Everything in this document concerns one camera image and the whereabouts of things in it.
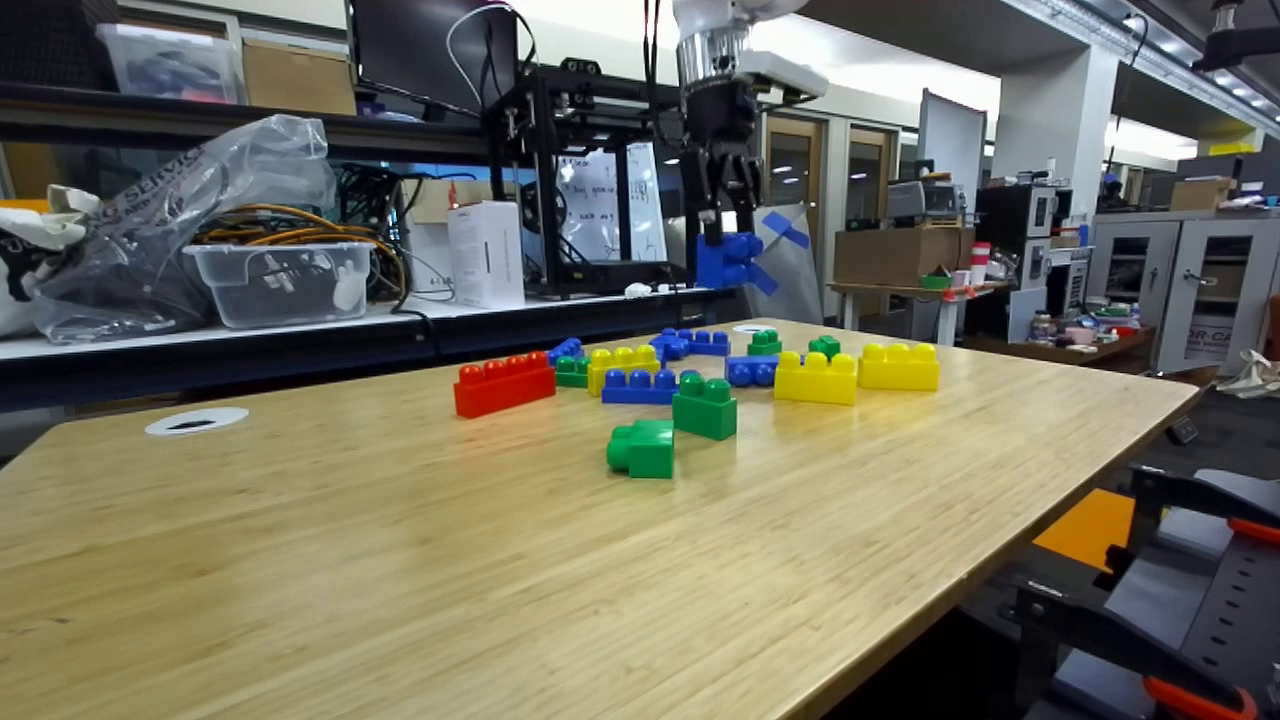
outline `person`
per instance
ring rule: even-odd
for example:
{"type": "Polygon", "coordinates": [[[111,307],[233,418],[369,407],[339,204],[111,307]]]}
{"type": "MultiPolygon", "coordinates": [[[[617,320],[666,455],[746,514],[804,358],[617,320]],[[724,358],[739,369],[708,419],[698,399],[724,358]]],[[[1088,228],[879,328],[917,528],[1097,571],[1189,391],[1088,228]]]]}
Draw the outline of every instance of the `person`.
{"type": "Polygon", "coordinates": [[[1130,214],[1119,178],[1105,178],[1105,191],[1097,196],[1097,214],[1130,214]]]}

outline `red lego brick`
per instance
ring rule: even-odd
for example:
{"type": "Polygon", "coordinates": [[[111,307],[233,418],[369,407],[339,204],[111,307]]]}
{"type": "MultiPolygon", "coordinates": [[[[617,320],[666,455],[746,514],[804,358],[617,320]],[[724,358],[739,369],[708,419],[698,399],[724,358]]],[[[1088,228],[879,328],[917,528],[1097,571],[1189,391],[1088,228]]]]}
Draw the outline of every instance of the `red lego brick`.
{"type": "Polygon", "coordinates": [[[452,385],[455,418],[487,418],[545,398],[557,398],[547,351],[465,366],[452,385]]]}

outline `toy block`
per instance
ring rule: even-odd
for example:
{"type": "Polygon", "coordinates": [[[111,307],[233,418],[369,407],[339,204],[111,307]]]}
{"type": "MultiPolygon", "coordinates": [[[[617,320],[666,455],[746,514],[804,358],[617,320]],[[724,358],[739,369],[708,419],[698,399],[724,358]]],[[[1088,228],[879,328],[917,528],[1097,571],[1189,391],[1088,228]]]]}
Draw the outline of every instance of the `toy block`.
{"type": "Polygon", "coordinates": [[[785,351],[776,359],[772,399],[785,403],[851,403],[856,399],[856,359],[837,351],[785,351]]]}
{"type": "Polygon", "coordinates": [[[622,371],[605,377],[599,399],[605,403],[672,403],[676,377],[672,371],[622,371]]]}
{"type": "Polygon", "coordinates": [[[669,366],[669,359],[685,359],[687,358],[693,336],[685,328],[666,328],[648,345],[669,366]]]}
{"type": "Polygon", "coordinates": [[[859,385],[879,391],[935,391],[942,385],[935,350],[931,345],[870,345],[859,385]]]}
{"type": "Polygon", "coordinates": [[[810,351],[826,351],[831,359],[841,351],[841,342],[837,336],[817,336],[817,342],[810,342],[810,351]]]}
{"type": "Polygon", "coordinates": [[[676,432],[728,440],[735,435],[735,399],[724,381],[679,371],[672,419],[676,419],[676,432]]]}
{"type": "Polygon", "coordinates": [[[728,358],[724,331],[693,331],[687,358],[728,358]]]}
{"type": "Polygon", "coordinates": [[[731,387],[772,387],[776,358],[724,358],[724,381],[731,387]]]}
{"type": "Polygon", "coordinates": [[[747,358],[776,358],[776,351],[785,351],[785,342],[776,336],[776,328],[758,328],[747,358]]]}
{"type": "Polygon", "coordinates": [[[605,377],[622,369],[622,371],[656,371],[662,359],[656,359],[656,350],[653,345],[631,345],[631,350],[597,350],[593,351],[593,369],[589,369],[589,391],[599,398],[605,387],[605,377]]]}
{"type": "Polygon", "coordinates": [[[452,385],[455,418],[487,418],[545,398],[557,398],[547,351],[465,366],[452,385]]]}
{"type": "Polygon", "coordinates": [[[610,435],[610,469],[636,481],[676,477],[676,432],[666,419],[617,424],[610,435]]]}
{"type": "Polygon", "coordinates": [[[585,350],[585,342],[577,342],[577,336],[563,336],[554,351],[547,351],[547,359],[554,366],[560,366],[560,359],[589,359],[589,350],[585,350]]]}
{"type": "Polygon", "coordinates": [[[593,359],[585,359],[585,358],[560,358],[557,385],[560,387],[589,387],[589,369],[593,369],[593,359]]]}

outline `yellow lego brick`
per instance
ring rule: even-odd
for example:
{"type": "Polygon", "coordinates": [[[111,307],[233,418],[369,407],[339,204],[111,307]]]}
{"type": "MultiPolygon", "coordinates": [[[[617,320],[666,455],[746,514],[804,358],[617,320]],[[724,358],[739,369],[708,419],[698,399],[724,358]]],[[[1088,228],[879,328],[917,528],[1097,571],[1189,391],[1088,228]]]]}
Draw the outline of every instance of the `yellow lego brick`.
{"type": "Polygon", "coordinates": [[[785,403],[851,403],[856,399],[856,359],[837,351],[785,351],[776,359],[772,399],[785,403]]]}
{"type": "Polygon", "coordinates": [[[627,345],[627,350],[597,350],[593,351],[593,369],[589,369],[589,398],[599,398],[605,377],[622,369],[622,371],[662,371],[656,350],[653,345],[627,345]]]}
{"type": "Polygon", "coordinates": [[[876,391],[935,391],[942,366],[931,345],[870,345],[859,385],[876,391]]]}

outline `monitor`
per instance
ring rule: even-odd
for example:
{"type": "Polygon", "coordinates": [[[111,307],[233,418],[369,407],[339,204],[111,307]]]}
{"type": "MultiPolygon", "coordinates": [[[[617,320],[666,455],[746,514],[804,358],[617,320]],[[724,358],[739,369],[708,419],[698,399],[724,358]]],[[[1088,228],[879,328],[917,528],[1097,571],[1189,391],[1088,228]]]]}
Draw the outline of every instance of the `monitor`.
{"type": "Polygon", "coordinates": [[[518,14],[498,0],[349,0],[366,92],[482,117],[518,85],[518,14]]]}

